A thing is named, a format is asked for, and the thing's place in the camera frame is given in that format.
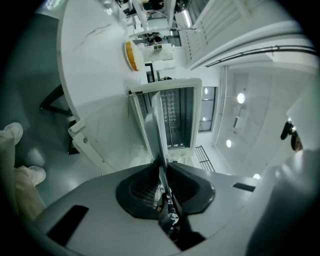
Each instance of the black slot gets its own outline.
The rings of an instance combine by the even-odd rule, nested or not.
[[[250,185],[246,185],[246,184],[242,184],[242,183],[236,183],[233,185],[233,187],[236,189],[245,190],[245,191],[249,191],[249,192],[253,192],[256,188],[255,186],[250,186]]]
[[[82,205],[74,205],[55,226],[47,233],[47,236],[61,246],[65,246],[89,208]]]

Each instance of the black chair leg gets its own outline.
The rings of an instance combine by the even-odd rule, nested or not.
[[[55,88],[40,104],[40,109],[52,111],[55,113],[59,113],[68,117],[72,116],[70,110],[63,110],[55,106],[51,106],[55,100],[64,95],[64,90],[62,89],[62,85],[60,84],[57,88]]]

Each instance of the marble countertop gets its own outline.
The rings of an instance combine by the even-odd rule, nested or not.
[[[114,2],[68,0],[57,35],[60,80],[78,119],[104,106],[106,98],[128,95],[128,87],[146,84],[145,67],[128,65],[129,40],[121,9]]]

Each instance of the window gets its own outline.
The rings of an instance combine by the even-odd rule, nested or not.
[[[216,87],[202,87],[199,133],[212,130],[216,103]]]

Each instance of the shoe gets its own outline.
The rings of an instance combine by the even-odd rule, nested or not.
[[[31,179],[33,185],[38,185],[39,183],[43,182],[46,178],[46,171],[45,169],[32,165],[28,167],[30,170],[29,172],[29,178]]]
[[[24,128],[22,127],[21,123],[19,123],[19,122],[10,123],[6,127],[4,127],[3,130],[12,132],[15,145],[17,145],[19,143],[22,135],[24,134]]]

